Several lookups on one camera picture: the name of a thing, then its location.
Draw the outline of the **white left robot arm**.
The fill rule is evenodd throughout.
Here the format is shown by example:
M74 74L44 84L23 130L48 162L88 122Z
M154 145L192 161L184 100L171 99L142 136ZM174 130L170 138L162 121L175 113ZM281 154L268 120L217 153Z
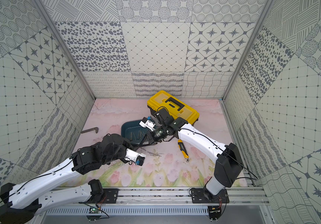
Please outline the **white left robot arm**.
M108 134L101 142L78 149L61 164L29 181L3 185L0 190L3 203L0 206L0 222L25 224L35 215L60 205L103 202L107 196L97 179L71 189L54 188L115 160L143 165L145 156L133 149L130 141L121 135Z

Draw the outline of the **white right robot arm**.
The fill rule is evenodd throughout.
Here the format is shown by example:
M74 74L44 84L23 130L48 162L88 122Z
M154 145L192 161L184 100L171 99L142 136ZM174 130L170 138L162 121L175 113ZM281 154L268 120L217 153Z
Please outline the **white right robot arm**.
M178 117L173 118L165 108L155 113L159 126L151 119L144 117L139 125L149 129L143 142L154 144L163 141L168 136L187 142L200 150L215 164L213 177L204 187L204 195L214 197L224 188L229 188L236 181L244 168L239 149L233 143L220 143L194 128L188 121Z

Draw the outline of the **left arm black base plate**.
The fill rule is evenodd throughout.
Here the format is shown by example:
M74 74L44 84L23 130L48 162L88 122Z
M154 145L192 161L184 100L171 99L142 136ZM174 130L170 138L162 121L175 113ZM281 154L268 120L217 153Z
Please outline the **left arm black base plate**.
M118 188L106 188L103 189L103 194L94 197L93 203L95 204L115 204L117 202L119 189Z

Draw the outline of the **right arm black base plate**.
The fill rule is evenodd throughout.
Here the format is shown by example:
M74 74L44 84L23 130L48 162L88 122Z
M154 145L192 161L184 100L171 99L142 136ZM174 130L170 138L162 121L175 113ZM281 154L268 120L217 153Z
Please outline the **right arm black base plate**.
M191 188L189 194L192 203L229 203L229 197L226 189L222 189L217 195L212 195L205 188Z

